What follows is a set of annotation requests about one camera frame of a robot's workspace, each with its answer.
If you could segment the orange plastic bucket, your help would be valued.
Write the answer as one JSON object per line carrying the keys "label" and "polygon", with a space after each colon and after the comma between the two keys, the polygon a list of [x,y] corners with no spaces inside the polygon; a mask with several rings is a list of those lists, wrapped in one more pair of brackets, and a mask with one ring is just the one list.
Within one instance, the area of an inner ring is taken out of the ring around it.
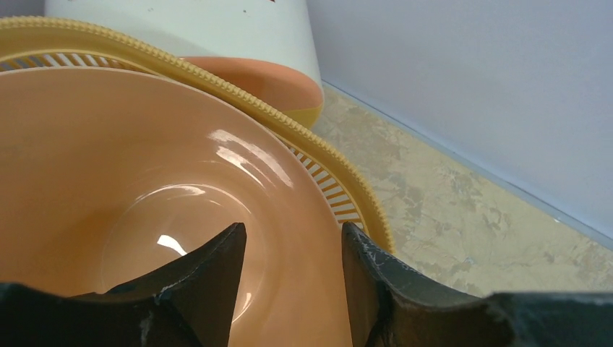
{"label": "orange plastic bucket", "polygon": [[350,346],[340,227],[244,112],[163,77],[1,74],[1,280],[104,293],[232,223],[247,232],[231,346]]}

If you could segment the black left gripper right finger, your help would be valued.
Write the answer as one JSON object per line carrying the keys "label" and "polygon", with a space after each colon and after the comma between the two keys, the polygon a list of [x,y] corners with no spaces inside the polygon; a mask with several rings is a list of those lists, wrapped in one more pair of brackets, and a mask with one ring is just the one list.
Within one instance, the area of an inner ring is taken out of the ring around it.
{"label": "black left gripper right finger", "polygon": [[610,346],[612,295],[510,292],[479,298],[426,277],[342,227],[355,346]]}

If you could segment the yellow slatted plastic basket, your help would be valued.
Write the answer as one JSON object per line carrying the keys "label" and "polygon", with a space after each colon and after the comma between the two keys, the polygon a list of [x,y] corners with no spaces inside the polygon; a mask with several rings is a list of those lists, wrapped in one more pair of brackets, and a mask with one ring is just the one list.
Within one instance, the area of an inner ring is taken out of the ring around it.
{"label": "yellow slatted plastic basket", "polygon": [[25,59],[47,53],[77,53],[110,58],[128,67],[169,77],[214,95],[245,112],[275,135],[316,163],[346,193],[349,213],[373,241],[389,253],[395,252],[393,233],[380,201],[368,181],[347,158],[322,138],[240,87],[141,40],[115,30],[77,20],[53,17],[5,17],[1,19],[1,60]]}

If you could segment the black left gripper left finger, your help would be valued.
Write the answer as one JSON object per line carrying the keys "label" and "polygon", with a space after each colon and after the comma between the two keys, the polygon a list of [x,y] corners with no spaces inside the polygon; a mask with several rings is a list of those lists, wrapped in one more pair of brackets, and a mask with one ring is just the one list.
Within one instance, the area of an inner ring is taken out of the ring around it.
{"label": "black left gripper left finger", "polygon": [[206,244],[104,294],[57,296],[1,285],[3,346],[226,346],[247,233]]}

